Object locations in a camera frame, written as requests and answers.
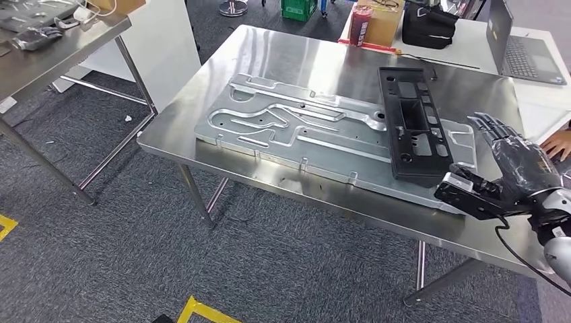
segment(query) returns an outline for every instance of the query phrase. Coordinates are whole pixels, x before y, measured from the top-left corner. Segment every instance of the laptop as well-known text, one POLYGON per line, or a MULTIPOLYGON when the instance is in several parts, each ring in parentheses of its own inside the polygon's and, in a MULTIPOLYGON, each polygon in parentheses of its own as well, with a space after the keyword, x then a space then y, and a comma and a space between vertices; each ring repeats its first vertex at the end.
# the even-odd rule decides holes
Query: laptop
POLYGON ((505 0, 491 0, 485 36, 498 73, 516 79, 566 85, 565 77, 545 42, 541 39, 511 36, 513 21, 505 0))

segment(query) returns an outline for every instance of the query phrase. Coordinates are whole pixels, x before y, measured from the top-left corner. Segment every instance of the screw hole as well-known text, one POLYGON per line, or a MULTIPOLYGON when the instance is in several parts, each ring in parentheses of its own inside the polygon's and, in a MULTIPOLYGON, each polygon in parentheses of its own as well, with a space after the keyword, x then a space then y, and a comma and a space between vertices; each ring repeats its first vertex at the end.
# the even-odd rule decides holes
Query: screw hole
POLYGON ((410 163, 412 162, 412 157, 408 153, 402 153, 401 160, 405 163, 410 163))

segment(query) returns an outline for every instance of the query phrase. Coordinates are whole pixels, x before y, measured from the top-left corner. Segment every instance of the metal stand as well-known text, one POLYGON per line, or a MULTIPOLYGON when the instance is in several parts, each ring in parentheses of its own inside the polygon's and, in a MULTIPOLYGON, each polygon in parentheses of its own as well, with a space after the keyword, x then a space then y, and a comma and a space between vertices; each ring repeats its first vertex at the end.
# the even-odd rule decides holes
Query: metal stand
POLYGON ((226 17, 239 17, 248 11, 248 3, 241 0, 226 0, 220 3, 218 11, 226 17))
POLYGON ((83 199, 87 204, 95 204, 95 200, 91 198, 82 189, 77 187, 66 175, 60 172, 54 164, 52 164, 47 158, 45 158, 40 152, 38 152, 27 140, 25 140, 14 128, 7 124, 4 119, 0 118, 0 131, 4 135, 10 138, 14 143, 20 148, 22 148, 28 155, 30 155, 34 160, 40 165, 47 168, 47 170, 53 174, 58 180, 60 180, 65 186, 67 186, 74 194, 83 199))
POLYGON ((127 146, 127 144, 131 141, 131 139, 135 138, 137 136, 137 133, 139 131, 141 131, 141 129, 144 128, 152 120, 152 118, 154 116, 156 116, 158 114, 157 109, 155 108, 155 104, 153 103, 153 100, 151 99, 151 96, 150 96, 149 92, 147 91, 147 88, 145 87, 143 79, 141 78, 141 75, 139 74, 139 71, 137 70, 137 68, 133 62, 133 59, 131 58, 131 55, 129 54, 129 51, 127 50, 127 47, 125 46, 125 43, 123 42, 123 39, 121 38, 121 36, 115 38, 115 42, 117 43, 117 46, 119 47, 119 50, 120 50, 125 62, 127 63, 129 70, 131 71, 131 74, 133 74, 133 78, 135 79, 135 82, 137 83, 139 90, 141 91, 141 93, 143 94, 143 97, 145 98, 144 100, 141 100, 141 99, 136 98, 134 96, 130 96, 127 94, 120 93, 120 92, 115 91, 113 89, 108 89, 106 87, 102 87, 102 86, 99 86, 99 85, 96 85, 93 83, 89 83, 89 82, 86 82, 86 81, 83 81, 80 79, 74 79, 72 77, 68 77, 65 75, 61 76, 60 78, 66 80, 66 81, 70 81, 70 82, 73 82, 76 84, 80 84, 80 85, 92 88, 92 89, 96 89, 96 90, 101 91, 101 92, 105 92, 107 94, 118 96, 118 97, 126 99, 126 100, 137 102, 139 104, 144 104, 144 105, 149 107, 149 109, 151 110, 151 113, 149 115, 147 115, 143 119, 143 121, 141 121, 127 135, 127 137, 125 137, 119 143, 119 145, 117 145, 111 151, 111 153, 109 153, 109 155, 107 155, 107 157, 105 157, 105 159, 103 159, 103 161, 101 163, 99 163, 99 165, 79 185, 74 184, 66 175, 64 175, 62 172, 60 172, 49 160, 47 160, 47 158, 45 158, 45 156, 43 156, 39 151, 37 151, 14 128, 12 128, 9 124, 7 124, 0 117, 0 131, 2 133, 4 133, 7 137, 9 137, 11 140, 13 140, 17 145, 19 145, 26 153, 28 153, 30 156, 32 156, 32 158, 34 158, 40 165, 47 168, 50 173, 52 173, 58 180, 60 180, 65 186, 67 186, 74 194, 76 194, 77 196, 82 198, 89 205, 94 205, 95 199, 90 197, 83 190, 119 154, 119 152, 121 150, 123 150, 123 148, 125 148, 125 146, 127 146))
POLYGON ((206 226, 209 229, 213 229, 214 222, 210 217, 210 213, 212 212, 212 209, 214 209, 214 205, 216 204, 216 201, 218 201, 218 198, 220 197, 222 191, 224 190, 224 187, 226 187, 228 179, 227 178, 222 179, 222 181, 216 188, 214 195, 212 195, 212 198, 208 202, 208 205, 205 207, 204 202, 202 201, 202 196, 200 195, 198 186, 196 185, 196 182, 193 178, 193 175, 191 174, 191 171, 189 170, 189 167, 184 164, 179 164, 178 167, 180 168, 180 172, 182 173, 182 179, 189 187, 189 190, 191 192, 191 197, 193 198, 193 201, 196 204, 196 207, 198 208, 198 212, 200 212, 200 218, 204 221, 204 224, 206 224, 206 226))
POLYGON ((424 286, 424 242, 419 243, 419 260, 418 264, 421 265, 421 258, 422 258, 422 265, 419 266, 417 269, 417 282, 416 282, 416 291, 411 295, 408 295, 403 299, 403 302, 406 306, 413 306, 417 304, 419 301, 423 299, 427 299, 429 296, 434 294, 435 292, 444 289, 457 281, 463 281, 474 273, 478 271, 484 266, 482 261, 476 260, 474 258, 470 258, 463 262, 462 264, 458 265, 456 268, 448 271, 446 274, 438 277, 435 281, 431 282, 430 284, 424 286))

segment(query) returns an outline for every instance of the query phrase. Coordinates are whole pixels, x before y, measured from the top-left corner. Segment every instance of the black bag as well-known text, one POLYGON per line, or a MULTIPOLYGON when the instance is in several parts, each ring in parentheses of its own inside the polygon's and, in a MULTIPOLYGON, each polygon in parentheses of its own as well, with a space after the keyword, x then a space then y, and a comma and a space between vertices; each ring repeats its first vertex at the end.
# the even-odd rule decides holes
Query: black bag
POLYGON ((438 7, 421 7, 409 3, 403 18, 403 42, 414 46, 443 49, 452 44, 458 18, 438 7))

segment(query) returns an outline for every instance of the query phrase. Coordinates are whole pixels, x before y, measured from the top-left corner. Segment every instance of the aluminum plate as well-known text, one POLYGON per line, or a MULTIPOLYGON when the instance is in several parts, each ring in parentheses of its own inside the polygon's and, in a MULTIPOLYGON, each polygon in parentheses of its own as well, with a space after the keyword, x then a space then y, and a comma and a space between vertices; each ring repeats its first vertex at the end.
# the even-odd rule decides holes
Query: aluminum plate
MULTIPOLYGON (((476 171, 472 127, 441 121, 454 161, 476 171)), ((212 145, 301 172, 462 213, 436 200, 435 188, 393 178, 384 108, 378 104, 238 74, 199 121, 195 133, 212 145)), ((416 153, 430 153, 422 138, 416 145, 416 153)))

